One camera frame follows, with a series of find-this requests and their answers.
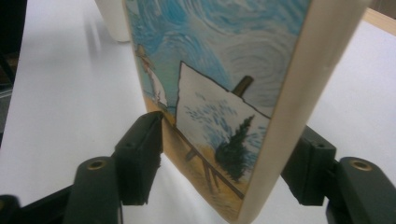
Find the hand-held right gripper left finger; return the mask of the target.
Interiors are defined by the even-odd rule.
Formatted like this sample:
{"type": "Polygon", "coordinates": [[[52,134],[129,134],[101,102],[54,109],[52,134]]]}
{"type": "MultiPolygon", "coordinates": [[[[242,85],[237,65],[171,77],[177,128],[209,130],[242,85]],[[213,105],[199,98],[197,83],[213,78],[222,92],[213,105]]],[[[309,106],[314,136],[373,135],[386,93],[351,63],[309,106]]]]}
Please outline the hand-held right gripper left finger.
{"type": "Polygon", "coordinates": [[[116,144],[120,200],[123,205],[143,205],[161,166],[163,153],[163,113],[149,112],[139,117],[116,144]]]}

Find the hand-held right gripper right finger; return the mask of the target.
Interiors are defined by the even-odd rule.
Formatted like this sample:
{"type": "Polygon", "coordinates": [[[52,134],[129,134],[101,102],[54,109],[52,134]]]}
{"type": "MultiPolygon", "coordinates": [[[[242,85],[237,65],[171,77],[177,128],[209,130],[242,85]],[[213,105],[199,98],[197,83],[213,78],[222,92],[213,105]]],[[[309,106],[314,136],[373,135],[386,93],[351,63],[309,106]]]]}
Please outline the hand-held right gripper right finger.
{"type": "Polygon", "coordinates": [[[302,205],[323,204],[322,186],[332,168],[336,147],[306,126],[281,176],[294,198],[302,205]]]}

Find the beige painted phone case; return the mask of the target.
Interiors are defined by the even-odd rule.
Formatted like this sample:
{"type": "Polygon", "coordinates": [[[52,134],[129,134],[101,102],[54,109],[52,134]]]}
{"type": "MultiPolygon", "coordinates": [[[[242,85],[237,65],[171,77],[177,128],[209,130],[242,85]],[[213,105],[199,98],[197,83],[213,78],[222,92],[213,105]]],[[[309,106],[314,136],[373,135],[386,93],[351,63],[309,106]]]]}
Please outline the beige painted phone case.
{"type": "Polygon", "coordinates": [[[123,0],[165,155],[230,224],[258,216],[371,0],[123,0]]]}

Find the white plastic container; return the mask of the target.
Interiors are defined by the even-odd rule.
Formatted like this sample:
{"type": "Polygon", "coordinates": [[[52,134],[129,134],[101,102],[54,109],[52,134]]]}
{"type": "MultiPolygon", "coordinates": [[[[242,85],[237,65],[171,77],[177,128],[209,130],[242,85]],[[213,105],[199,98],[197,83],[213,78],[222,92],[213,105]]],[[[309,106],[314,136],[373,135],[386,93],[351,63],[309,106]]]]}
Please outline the white plastic container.
{"type": "Polygon", "coordinates": [[[110,36],[118,42],[129,42],[130,35],[124,11],[124,0],[94,0],[110,36]]]}

